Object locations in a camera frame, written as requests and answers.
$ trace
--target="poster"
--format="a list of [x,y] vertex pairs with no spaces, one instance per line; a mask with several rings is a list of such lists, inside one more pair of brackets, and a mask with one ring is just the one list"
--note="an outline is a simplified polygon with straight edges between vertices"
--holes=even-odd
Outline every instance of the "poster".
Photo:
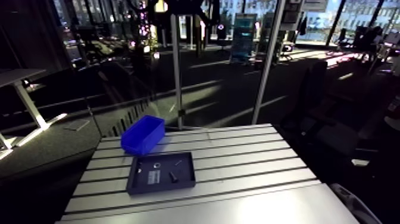
[[254,23],[257,14],[236,13],[230,62],[247,62],[253,49]]
[[305,0],[302,10],[307,12],[325,13],[328,0]]

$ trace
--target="label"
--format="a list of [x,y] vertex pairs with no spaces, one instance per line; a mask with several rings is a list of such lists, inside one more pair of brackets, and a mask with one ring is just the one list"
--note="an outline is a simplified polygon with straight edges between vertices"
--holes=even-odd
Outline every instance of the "label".
[[147,184],[155,184],[160,182],[160,170],[153,170],[149,172],[147,177]]

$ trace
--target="floor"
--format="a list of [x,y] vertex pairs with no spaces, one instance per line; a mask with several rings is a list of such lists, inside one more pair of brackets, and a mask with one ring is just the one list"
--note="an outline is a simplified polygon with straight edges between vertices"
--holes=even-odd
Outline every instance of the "floor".
[[[358,116],[359,119],[354,119],[353,115],[349,116],[344,111],[339,112],[337,117],[347,126],[362,133],[361,137],[356,138],[373,135],[371,130],[380,125],[381,109],[387,103],[381,99],[390,98],[388,96],[391,91],[387,86],[393,81],[386,76],[366,76],[368,67],[352,61],[338,65],[336,62],[342,55],[326,53],[297,49],[291,53],[292,61],[282,60],[271,70],[258,123],[278,125],[282,117],[293,109],[307,67],[318,60],[327,60],[329,69],[325,78],[325,90],[354,98],[358,106],[353,113],[362,114]],[[158,63],[152,79],[137,77],[157,93],[143,112],[165,118],[167,126],[176,126],[177,108],[173,91],[171,52],[162,52]],[[183,51],[180,68],[183,107],[187,114],[184,120],[186,126],[222,127],[251,123],[260,71],[254,70],[252,66],[229,64],[229,55],[218,54],[213,49],[205,51],[200,58],[196,57],[194,51]],[[101,113],[95,113],[95,117],[99,118],[100,123],[109,123],[112,127],[120,119],[127,119],[127,112],[133,112],[132,108],[120,107],[118,110],[122,112],[112,116],[111,121],[101,121]],[[5,219],[13,223],[53,223],[61,216],[69,195],[100,138],[93,120],[79,132],[68,133],[69,137],[63,136],[67,124],[65,122],[51,127],[53,131],[50,130],[24,147],[17,148],[9,157],[0,161],[0,192],[7,192],[4,203],[1,203],[2,211],[6,211]],[[363,195],[366,194],[372,192],[365,190]],[[18,212],[21,210],[29,211],[29,216],[19,216]]]

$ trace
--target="white desk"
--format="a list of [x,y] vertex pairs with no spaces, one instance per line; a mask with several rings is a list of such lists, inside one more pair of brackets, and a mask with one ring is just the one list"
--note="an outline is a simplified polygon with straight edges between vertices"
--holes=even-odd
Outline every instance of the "white desk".
[[194,188],[130,196],[132,157],[103,138],[58,224],[357,223],[271,125],[170,132],[152,153],[182,151]]
[[[49,128],[50,124],[47,123],[45,119],[43,119],[42,115],[40,115],[32,99],[29,97],[29,94],[22,86],[23,79],[27,79],[29,77],[41,74],[45,71],[46,70],[43,69],[14,69],[0,73],[0,88],[7,85],[13,85],[21,101],[23,102],[29,114],[32,116],[32,119],[38,126],[38,129],[34,130],[28,136],[23,138],[20,142],[26,142],[27,139],[30,139],[33,136],[37,135],[38,133],[40,133],[40,131]],[[1,133],[0,133],[0,145],[5,147],[6,149],[11,149],[11,144],[6,141],[6,139],[1,135]]]

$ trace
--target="chair backrest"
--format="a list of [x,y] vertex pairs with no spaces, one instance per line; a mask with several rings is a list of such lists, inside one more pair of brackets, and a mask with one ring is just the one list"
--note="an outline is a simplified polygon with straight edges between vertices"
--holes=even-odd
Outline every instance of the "chair backrest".
[[300,85],[297,110],[309,110],[321,103],[327,65],[326,61],[319,61],[307,69]]
[[340,35],[339,35],[339,38],[337,39],[339,42],[346,39],[346,31],[347,30],[345,28],[340,30]]

